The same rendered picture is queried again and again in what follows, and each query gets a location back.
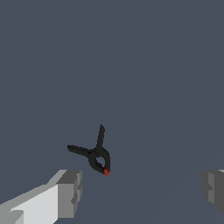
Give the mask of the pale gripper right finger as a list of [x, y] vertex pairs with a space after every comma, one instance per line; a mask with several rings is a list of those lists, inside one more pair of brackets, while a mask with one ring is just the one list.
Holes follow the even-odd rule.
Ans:
[[224, 214], [224, 170], [202, 171], [200, 178], [203, 196]]

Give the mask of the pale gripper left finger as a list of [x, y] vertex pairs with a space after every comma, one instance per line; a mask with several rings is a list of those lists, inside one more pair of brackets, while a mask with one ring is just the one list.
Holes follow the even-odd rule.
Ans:
[[82, 195], [82, 171], [59, 170], [38, 186], [0, 205], [0, 224], [54, 224], [73, 218]]

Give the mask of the black spring clamp red tip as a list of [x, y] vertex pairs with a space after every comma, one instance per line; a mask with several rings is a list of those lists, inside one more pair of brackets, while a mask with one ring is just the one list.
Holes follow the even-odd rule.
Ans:
[[110, 173], [110, 155], [103, 148], [105, 128], [101, 125], [97, 144], [93, 149], [86, 149], [79, 146], [68, 145], [67, 149], [75, 154], [82, 155], [88, 159], [89, 165], [97, 172], [108, 176]]

